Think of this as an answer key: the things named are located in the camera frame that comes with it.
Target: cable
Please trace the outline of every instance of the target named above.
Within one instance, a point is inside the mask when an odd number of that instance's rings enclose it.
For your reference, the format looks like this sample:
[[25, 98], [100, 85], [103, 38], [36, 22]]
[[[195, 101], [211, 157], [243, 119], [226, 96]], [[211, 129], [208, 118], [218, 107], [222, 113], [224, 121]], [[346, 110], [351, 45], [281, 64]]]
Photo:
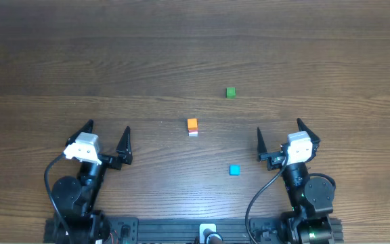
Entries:
[[325, 175], [325, 174], [321, 174], [321, 173], [310, 173], [308, 174], [308, 179], [311, 177], [311, 176], [316, 176], [316, 177], [322, 177], [322, 178], [325, 178], [326, 180], [328, 180], [332, 186], [333, 186], [333, 191], [335, 191], [337, 189], [337, 183], [335, 183], [335, 180], [328, 176], [328, 175]]
[[52, 166], [58, 162], [60, 159], [62, 159], [64, 157], [64, 153], [61, 153], [58, 157], [56, 157], [47, 167], [46, 167], [46, 170], [45, 170], [45, 186], [46, 186], [46, 191], [47, 191], [47, 194], [49, 195], [49, 199], [51, 200], [51, 203], [53, 205], [53, 208], [55, 209], [55, 213], [57, 214], [57, 216], [59, 217], [60, 219], [60, 222], [62, 224], [62, 226], [64, 227], [64, 229], [66, 230], [67, 232], [67, 235], [68, 235], [68, 240], [70, 242], [70, 244], [73, 244], [73, 240], [72, 240], [72, 235], [71, 235], [71, 232], [70, 232], [70, 229], [67, 225], [67, 222], [64, 220], [64, 218], [62, 217], [60, 211], [58, 211], [58, 208], [57, 208], [57, 205], [55, 204], [55, 201], [53, 200], [53, 197], [52, 197], [52, 193], [51, 193], [51, 188], [49, 187], [49, 180], [47, 179], [47, 175], [49, 174], [49, 170], [52, 168]]
[[257, 200], [257, 198], [261, 195], [261, 193], [263, 193], [265, 189], [267, 189], [271, 184], [273, 184], [275, 180], [278, 179], [278, 177], [282, 174], [282, 172], [284, 172], [285, 167], [287, 166], [288, 163], [287, 161], [288, 161], [288, 155], [285, 154], [285, 159], [284, 162], [282, 163], [281, 170], [265, 186], [263, 186], [263, 188], [261, 188], [257, 192], [257, 194], [255, 194], [255, 196], [252, 198], [251, 202], [249, 203], [248, 208], [246, 209], [246, 214], [244, 216], [244, 225], [246, 227], [246, 231], [249, 237], [251, 238], [254, 244], [258, 244], [258, 242], [255, 240], [254, 236], [251, 234], [251, 231], [249, 230], [249, 225], [248, 225], [249, 211], [251, 210], [252, 205], [254, 204], [255, 200]]

